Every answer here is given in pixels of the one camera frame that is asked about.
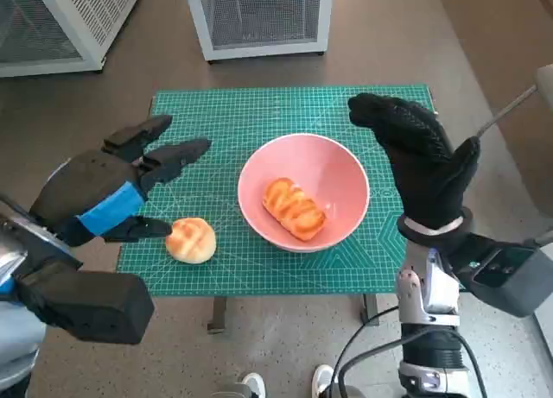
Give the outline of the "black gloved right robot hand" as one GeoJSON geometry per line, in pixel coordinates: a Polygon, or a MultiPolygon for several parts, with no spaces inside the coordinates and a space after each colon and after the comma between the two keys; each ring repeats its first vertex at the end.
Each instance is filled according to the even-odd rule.
{"type": "Polygon", "coordinates": [[[360,93],[347,104],[350,121],[371,130],[385,150],[405,216],[435,231],[460,218],[480,139],[452,148],[435,113],[413,101],[360,93]]]}

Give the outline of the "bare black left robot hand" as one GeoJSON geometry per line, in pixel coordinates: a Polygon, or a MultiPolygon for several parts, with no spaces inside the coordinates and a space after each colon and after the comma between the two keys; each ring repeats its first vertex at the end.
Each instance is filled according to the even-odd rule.
{"type": "Polygon", "coordinates": [[[171,224],[139,215],[149,192],[167,184],[211,147],[205,137],[147,151],[172,123],[170,115],[149,117],[105,138],[60,165],[29,210],[30,217],[71,247],[95,237],[107,243],[134,243],[166,237],[171,224]]]}

